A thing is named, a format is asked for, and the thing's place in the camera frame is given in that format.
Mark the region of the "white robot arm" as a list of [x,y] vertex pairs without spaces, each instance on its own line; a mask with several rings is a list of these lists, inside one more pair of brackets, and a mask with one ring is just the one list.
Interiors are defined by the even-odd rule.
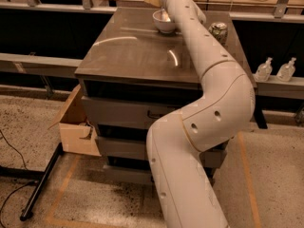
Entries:
[[167,228],[230,228],[200,163],[200,153],[225,143],[250,122],[250,77],[201,23],[193,0],[160,0],[180,30],[203,95],[156,120],[147,156]]

